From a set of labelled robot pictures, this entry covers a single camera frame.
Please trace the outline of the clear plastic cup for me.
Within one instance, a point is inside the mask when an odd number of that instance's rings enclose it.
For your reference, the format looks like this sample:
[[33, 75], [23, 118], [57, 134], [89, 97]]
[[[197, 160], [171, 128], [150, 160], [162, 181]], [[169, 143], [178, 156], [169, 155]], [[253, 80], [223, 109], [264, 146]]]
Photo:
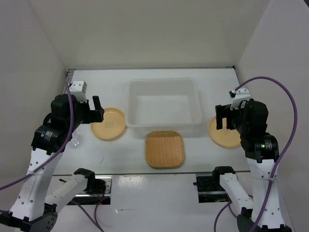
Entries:
[[82, 141], [82, 137], [79, 133], [77, 133], [77, 131], [74, 131], [72, 133], [72, 138], [71, 140], [68, 142], [68, 145], [72, 148], [77, 148]]

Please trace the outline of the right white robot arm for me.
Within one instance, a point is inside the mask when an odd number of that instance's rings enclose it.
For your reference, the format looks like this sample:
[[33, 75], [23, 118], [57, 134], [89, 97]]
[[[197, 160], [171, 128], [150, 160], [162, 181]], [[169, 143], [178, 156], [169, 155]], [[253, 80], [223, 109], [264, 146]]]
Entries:
[[290, 232], [281, 214], [276, 161], [279, 159], [277, 139], [266, 132], [268, 109], [264, 103], [250, 99], [237, 107], [217, 105], [216, 128], [226, 127], [240, 134], [252, 175], [253, 196], [250, 197], [239, 183], [230, 166], [215, 167], [212, 186], [224, 189], [237, 211], [240, 232]]

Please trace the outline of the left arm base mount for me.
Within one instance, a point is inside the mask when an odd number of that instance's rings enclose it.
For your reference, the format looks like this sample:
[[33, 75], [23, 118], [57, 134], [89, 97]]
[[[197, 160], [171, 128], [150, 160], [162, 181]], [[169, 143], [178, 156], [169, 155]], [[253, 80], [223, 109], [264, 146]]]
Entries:
[[95, 183], [86, 190], [82, 190], [68, 203], [76, 202], [80, 205], [109, 205], [111, 202], [112, 176], [96, 175]]

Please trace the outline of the tan round plate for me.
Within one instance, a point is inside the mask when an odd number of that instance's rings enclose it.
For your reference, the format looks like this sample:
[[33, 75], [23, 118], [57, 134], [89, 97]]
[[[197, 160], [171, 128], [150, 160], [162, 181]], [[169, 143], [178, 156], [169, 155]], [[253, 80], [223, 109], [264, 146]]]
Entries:
[[218, 130], [216, 128], [216, 117], [213, 117], [209, 122], [208, 132], [211, 139], [218, 145], [234, 148], [240, 146], [240, 134], [236, 130], [229, 130], [226, 128], [226, 119], [223, 119], [223, 128]]
[[112, 107], [104, 109], [102, 122], [91, 124], [92, 133], [102, 140], [115, 139], [123, 133], [125, 128], [125, 114]]

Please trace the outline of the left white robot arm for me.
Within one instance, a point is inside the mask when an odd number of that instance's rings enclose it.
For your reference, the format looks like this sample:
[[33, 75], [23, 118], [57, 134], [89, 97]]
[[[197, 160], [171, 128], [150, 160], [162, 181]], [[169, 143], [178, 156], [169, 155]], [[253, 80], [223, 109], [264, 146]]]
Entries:
[[61, 94], [51, 102], [43, 124], [34, 133], [31, 159], [18, 197], [8, 211], [0, 214], [0, 222], [23, 232], [49, 232], [60, 211], [80, 192], [104, 195], [105, 181], [84, 168], [77, 169], [63, 186], [48, 195], [47, 191], [72, 133], [81, 124], [102, 122], [104, 109], [98, 96], [93, 96], [95, 108], [77, 94]]

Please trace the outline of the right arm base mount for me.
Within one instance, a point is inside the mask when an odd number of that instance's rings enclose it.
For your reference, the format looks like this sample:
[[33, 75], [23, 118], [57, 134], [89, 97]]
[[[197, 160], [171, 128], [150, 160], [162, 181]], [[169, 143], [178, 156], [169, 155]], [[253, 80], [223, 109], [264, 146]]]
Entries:
[[196, 174], [193, 185], [197, 188], [199, 203], [222, 203], [229, 200], [227, 192], [217, 185], [211, 173]]

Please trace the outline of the square woven bamboo tray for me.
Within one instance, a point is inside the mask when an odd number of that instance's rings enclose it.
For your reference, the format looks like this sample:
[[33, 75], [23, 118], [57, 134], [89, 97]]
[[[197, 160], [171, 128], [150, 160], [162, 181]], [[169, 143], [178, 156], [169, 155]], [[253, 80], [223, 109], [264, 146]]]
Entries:
[[145, 137], [145, 160], [154, 169], [179, 168], [185, 152], [182, 136], [172, 130], [153, 131]]

